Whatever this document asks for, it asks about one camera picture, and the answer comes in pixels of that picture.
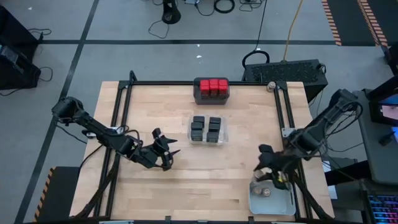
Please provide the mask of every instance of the wooden tabletop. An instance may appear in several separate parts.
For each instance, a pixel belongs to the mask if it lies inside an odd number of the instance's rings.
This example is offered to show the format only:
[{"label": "wooden tabletop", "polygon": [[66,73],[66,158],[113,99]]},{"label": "wooden tabletop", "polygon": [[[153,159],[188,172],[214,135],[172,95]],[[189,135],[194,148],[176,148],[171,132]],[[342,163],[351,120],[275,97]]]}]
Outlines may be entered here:
[{"label": "wooden tabletop", "polygon": [[[94,118],[107,126],[111,123],[117,86],[117,82],[103,82],[99,93]],[[288,83],[288,87],[295,125],[302,128],[312,120],[303,84]],[[216,147],[191,145],[187,130],[189,117],[194,114],[224,116],[229,142]],[[255,221],[294,220],[294,216],[287,215],[253,215],[249,210],[249,183],[259,162],[258,146],[268,144],[275,151],[282,150],[274,94],[264,86],[231,86],[229,100],[223,106],[196,105],[192,86],[133,86],[127,125],[140,132],[144,145],[153,143],[151,132],[160,128],[168,138],[178,140],[170,144],[170,150],[181,152],[166,172],[146,169],[122,158],[112,219],[164,220],[170,215],[173,220],[246,221],[248,216]],[[85,156],[98,146],[97,140],[89,140]],[[78,213],[98,188],[104,152],[100,150],[83,166],[70,215]],[[304,161],[303,167],[309,191],[334,217],[320,158]],[[304,217],[301,193],[298,197]]]}]

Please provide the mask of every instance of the clear tray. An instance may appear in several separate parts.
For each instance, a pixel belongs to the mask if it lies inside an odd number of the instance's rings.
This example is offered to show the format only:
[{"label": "clear tray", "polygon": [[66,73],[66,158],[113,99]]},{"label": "clear tray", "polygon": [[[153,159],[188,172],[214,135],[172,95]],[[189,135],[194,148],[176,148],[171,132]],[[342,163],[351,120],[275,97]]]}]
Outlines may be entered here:
[{"label": "clear tray", "polygon": [[[191,123],[193,122],[193,117],[194,116],[204,116],[205,117],[205,125],[203,128],[203,140],[202,141],[193,141],[191,139]],[[220,134],[218,135],[218,142],[207,142],[207,132],[209,129],[209,122],[210,118],[221,118],[221,126],[220,126]],[[202,145],[208,145],[208,146],[220,146],[226,142],[228,142],[228,131],[227,131],[227,123],[226,123],[226,118],[222,116],[210,116],[210,115],[203,115],[203,114],[195,114],[191,117],[189,117],[189,122],[188,122],[188,139],[192,144],[202,144]]]}]

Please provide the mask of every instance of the keyboard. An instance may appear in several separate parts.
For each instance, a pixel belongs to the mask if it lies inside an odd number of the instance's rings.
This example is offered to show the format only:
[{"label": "keyboard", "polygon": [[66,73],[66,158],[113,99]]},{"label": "keyboard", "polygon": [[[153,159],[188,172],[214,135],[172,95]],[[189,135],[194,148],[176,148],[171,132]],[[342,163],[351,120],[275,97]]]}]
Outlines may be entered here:
[{"label": "keyboard", "polygon": [[375,223],[398,223],[398,195],[368,195],[368,199]]}]

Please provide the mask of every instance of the floor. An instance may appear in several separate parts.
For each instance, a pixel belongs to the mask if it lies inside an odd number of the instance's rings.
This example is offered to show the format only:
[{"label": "floor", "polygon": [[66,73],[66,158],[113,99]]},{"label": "floor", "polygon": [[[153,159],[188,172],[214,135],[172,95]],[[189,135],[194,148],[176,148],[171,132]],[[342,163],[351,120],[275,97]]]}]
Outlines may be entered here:
[{"label": "floor", "polygon": [[[262,9],[241,12],[237,4],[229,14],[216,12],[203,17],[192,5],[178,1],[182,19],[170,26],[166,40],[181,41],[159,42],[148,34],[148,28],[160,19],[162,7],[153,5],[151,0],[0,0],[26,28],[52,30],[45,36],[48,42],[37,49],[34,63],[54,70],[51,82],[39,82],[35,89],[0,98],[3,223],[31,222],[48,170],[53,166],[79,166],[83,159],[84,144],[59,129],[48,131],[51,107],[61,93],[67,91],[67,95],[79,98],[93,114],[101,82],[125,80],[130,70],[139,80],[193,80],[203,76],[241,79],[241,60],[255,47]],[[284,40],[299,2],[267,3],[261,40],[269,41],[258,47],[271,55],[271,62],[282,60]],[[200,10],[209,12],[212,4],[211,0],[202,1]],[[227,9],[228,2],[221,2],[220,8]],[[158,23],[152,32],[164,35],[166,29],[165,24]],[[374,88],[392,76],[379,47],[334,44],[320,1],[304,0],[291,39],[304,41],[289,46],[287,60],[317,58],[327,66],[329,85],[311,106],[313,116],[326,107],[337,89]],[[263,61],[262,57],[253,57],[248,63]],[[42,78],[49,75],[48,70],[42,72]],[[68,130],[83,139],[79,135],[81,128],[72,125]],[[336,150],[361,141],[358,123],[330,138]],[[330,155],[366,159],[362,146]]]}]

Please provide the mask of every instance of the desk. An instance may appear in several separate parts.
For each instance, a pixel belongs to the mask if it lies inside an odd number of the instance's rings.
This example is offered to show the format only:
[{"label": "desk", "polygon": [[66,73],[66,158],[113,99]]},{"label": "desk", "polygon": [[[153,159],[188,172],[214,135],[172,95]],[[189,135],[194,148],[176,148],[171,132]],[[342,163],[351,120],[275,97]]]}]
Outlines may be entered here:
[{"label": "desk", "polygon": [[[362,116],[358,118],[359,128],[366,151],[366,161],[362,161],[342,168],[345,174],[355,179],[371,178],[378,184],[398,185],[398,176],[391,175],[396,170],[396,160],[398,158],[398,143],[392,140],[388,145],[382,146],[379,140],[391,133],[392,127],[386,124],[372,122],[369,100],[366,98],[365,92],[354,91],[354,95],[358,97],[358,102],[363,107]],[[336,185],[343,182],[351,182],[349,179],[341,175],[337,171],[326,173],[329,185]]]},{"label": "desk", "polygon": [[[105,125],[111,123],[117,87],[118,82],[103,82],[99,93],[94,118]],[[288,87],[296,127],[304,127],[312,117],[303,84],[288,83]],[[192,146],[187,127],[193,114],[224,116],[229,142],[220,147]],[[170,150],[181,149],[181,152],[175,155],[172,169],[166,172],[146,169],[122,158],[112,219],[164,220],[170,215],[172,220],[247,221],[248,216],[255,221],[294,220],[294,216],[253,215],[249,211],[249,183],[258,164],[258,145],[269,144],[275,151],[282,150],[274,94],[268,93],[265,86],[231,86],[226,105],[198,106],[192,86],[134,85],[127,125],[140,132],[144,145],[153,142],[151,132],[159,127],[168,138],[178,139],[170,145]],[[98,144],[89,140],[85,156]],[[70,215],[77,214],[98,188],[104,152],[104,149],[97,152],[83,166]],[[303,162],[303,168],[309,191],[334,216],[320,158]],[[298,197],[304,217],[301,194]],[[107,198],[108,191],[104,193],[103,205]]]}]

